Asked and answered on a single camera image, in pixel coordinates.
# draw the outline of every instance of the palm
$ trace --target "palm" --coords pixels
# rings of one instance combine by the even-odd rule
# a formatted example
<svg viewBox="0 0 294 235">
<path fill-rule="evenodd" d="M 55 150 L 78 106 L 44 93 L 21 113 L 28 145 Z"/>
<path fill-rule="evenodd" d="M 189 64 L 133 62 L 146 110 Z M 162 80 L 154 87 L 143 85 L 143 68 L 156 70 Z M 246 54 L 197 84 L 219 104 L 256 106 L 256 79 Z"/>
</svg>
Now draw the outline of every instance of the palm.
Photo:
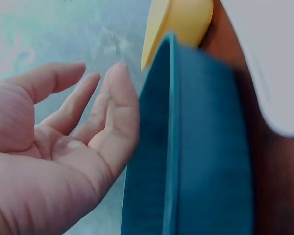
<svg viewBox="0 0 294 235">
<path fill-rule="evenodd" d="M 60 234 L 92 210 L 137 143 L 139 111 L 124 65 L 106 75 L 87 122 L 76 126 L 99 75 L 34 126 L 34 103 L 76 83 L 83 64 L 49 64 L 0 83 L 0 234 Z"/>
</svg>

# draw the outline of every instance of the finger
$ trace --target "finger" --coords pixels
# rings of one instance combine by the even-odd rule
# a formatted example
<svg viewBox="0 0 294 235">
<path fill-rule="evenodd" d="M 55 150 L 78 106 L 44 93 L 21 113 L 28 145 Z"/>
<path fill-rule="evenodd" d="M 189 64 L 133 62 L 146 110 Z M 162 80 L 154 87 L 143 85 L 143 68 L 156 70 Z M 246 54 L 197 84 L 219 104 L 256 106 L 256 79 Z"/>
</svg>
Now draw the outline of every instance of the finger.
<svg viewBox="0 0 294 235">
<path fill-rule="evenodd" d="M 113 69 L 114 67 L 109 69 L 104 81 L 108 79 L 108 76 Z M 76 140 L 83 142 L 85 145 L 88 145 L 92 137 L 104 129 L 109 100 L 109 91 L 105 88 L 105 86 L 103 86 L 95 99 L 89 118 L 86 122 L 73 130 L 71 136 Z"/>
<path fill-rule="evenodd" d="M 139 134 L 138 99 L 124 64 L 113 66 L 105 77 L 103 91 L 108 91 L 111 97 L 107 110 L 109 123 L 91 139 L 89 148 L 85 149 L 79 141 L 61 145 L 58 142 L 54 149 L 65 146 L 65 153 L 71 153 L 53 156 L 55 161 L 81 172 L 100 197 L 125 168 Z"/>
<path fill-rule="evenodd" d="M 110 100 L 105 128 L 88 146 L 106 163 L 110 174 L 117 177 L 128 163 L 139 138 L 139 104 L 126 64 L 116 64 L 105 78 L 102 91 Z"/>
<path fill-rule="evenodd" d="M 47 63 L 23 74 L 8 78 L 8 82 L 22 87 L 34 104 L 50 94 L 60 92 L 77 83 L 85 72 L 85 63 Z"/>
<path fill-rule="evenodd" d="M 47 125 L 63 135 L 68 135 L 78 125 L 99 80 L 98 73 L 88 75 L 69 95 L 60 109 L 43 120 L 41 125 Z"/>
</svg>

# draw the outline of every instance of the yellow object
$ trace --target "yellow object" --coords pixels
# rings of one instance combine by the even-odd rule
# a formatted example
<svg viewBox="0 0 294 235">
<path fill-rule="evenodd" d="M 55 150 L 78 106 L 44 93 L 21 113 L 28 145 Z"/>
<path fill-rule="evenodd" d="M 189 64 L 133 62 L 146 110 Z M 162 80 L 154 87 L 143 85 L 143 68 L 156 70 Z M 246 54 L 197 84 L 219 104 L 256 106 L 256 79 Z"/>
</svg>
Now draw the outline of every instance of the yellow object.
<svg viewBox="0 0 294 235">
<path fill-rule="evenodd" d="M 212 12 L 212 0 L 153 0 L 145 32 L 141 68 L 151 64 L 167 32 L 174 32 L 181 44 L 197 47 L 208 29 Z"/>
</svg>

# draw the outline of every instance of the skin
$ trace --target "skin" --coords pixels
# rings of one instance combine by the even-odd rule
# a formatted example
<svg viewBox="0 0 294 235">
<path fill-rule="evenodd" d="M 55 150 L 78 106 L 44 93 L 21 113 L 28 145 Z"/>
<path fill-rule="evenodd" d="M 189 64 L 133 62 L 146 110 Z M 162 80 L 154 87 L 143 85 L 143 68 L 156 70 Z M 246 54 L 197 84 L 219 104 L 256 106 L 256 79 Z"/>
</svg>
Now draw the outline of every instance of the skin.
<svg viewBox="0 0 294 235">
<path fill-rule="evenodd" d="M 139 135 L 126 64 L 82 79 L 39 125 L 34 104 L 77 83 L 84 63 L 49 63 L 0 82 L 0 234 L 59 235 L 93 210 L 124 170 Z"/>
</svg>

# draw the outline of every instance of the gray background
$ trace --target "gray background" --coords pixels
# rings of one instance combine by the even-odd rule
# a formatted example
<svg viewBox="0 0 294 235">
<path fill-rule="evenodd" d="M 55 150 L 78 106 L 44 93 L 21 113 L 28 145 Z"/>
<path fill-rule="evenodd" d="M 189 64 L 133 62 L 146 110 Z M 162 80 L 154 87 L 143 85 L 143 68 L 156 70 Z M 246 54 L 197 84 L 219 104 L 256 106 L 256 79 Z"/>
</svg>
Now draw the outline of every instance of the gray background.
<svg viewBox="0 0 294 235">
<path fill-rule="evenodd" d="M 1 0 L 0 79 L 49 61 L 86 62 L 86 73 L 104 75 L 127 62 L 140 93 L 145 75 L 141 51 L 151 0 Z M 36 123 L 57 110 L 73 88 L 35 106 Z M 94 93 L 81 121 L 87 118 Z M 65 235 L 120 233 L 123 173 L 102 203 Z"/>
</svg>

